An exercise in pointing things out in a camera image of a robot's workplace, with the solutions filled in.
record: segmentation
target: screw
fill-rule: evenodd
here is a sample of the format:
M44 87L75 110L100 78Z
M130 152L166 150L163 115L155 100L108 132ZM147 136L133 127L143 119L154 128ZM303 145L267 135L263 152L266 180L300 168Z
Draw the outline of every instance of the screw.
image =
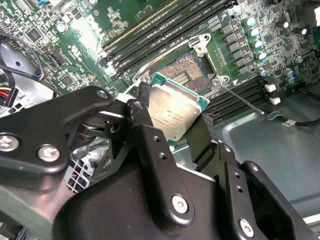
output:
M97 94L99 97L103 98L103 99L107 99L107 98L108 98L108 95L106 94L105 91L98 90L98 91L96 91L96 94Z
M247 222L245 219L239 220L239 225L242 229L242 231L247 235L249 238L253 238L255 235L254 229L252 226Z
M174 195L172 197L172 204L174 209L180 214L185 214L188 211L188 203L182 196Z
M250 163L251 167L253 168L253 170L258 172L258 167L256 165L254 165L253 163Z
M37 154L45 162L54 162L60 157L60 151L54 146L43 146L38 150Z
M10 135L0 136L0 151L11 152L19 147L19 140Z

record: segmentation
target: motherboard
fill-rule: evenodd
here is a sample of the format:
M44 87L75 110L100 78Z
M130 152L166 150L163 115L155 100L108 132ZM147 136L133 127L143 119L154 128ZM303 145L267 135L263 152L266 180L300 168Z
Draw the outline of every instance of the motherboard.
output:
M46 80L65 94L95 85L116 97L160 73L211 100L206 112L220 124L247 106L217 81L257 106L278 104L296 85L319 81L317 24L299 14L304 4L2 0L0 31L28 43ZM10 44L36 64L19 42Z

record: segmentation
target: yellow wire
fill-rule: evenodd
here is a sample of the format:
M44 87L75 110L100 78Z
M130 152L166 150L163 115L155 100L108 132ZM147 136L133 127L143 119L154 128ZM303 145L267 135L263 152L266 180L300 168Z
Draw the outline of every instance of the yellow wire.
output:
M0 91L3 91L3 90L11 91L11 88L9 88L9 87L0 87Z

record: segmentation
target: metal rod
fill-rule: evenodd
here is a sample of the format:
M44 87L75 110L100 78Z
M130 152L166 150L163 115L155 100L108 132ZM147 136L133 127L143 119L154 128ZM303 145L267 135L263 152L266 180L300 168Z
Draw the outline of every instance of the metal rod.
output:
M237 97L238 99L240 99L242 102L244 102L245 104L247 104L250 108L252 108L253 110L257 111L260 114L265 114L264 111L262 111L261 109L257 108L256 106L252 105L250 102L248 102L247 100L245 100L243 97L239 96L238 94L236 94L234 91L232 91L231 89L229 89L227 86L223 86L222 87L227 90L229 93L231 93L232 95L234 95L235 97Z

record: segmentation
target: red wire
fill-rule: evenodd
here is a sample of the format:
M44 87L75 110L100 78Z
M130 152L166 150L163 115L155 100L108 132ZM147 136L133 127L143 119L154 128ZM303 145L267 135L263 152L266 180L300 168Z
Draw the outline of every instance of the red wire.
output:
M6 93L6 92L4 92L4 91L0 91L0 95L3 95L3 96L5 96L5 97L9 97L9 94Z

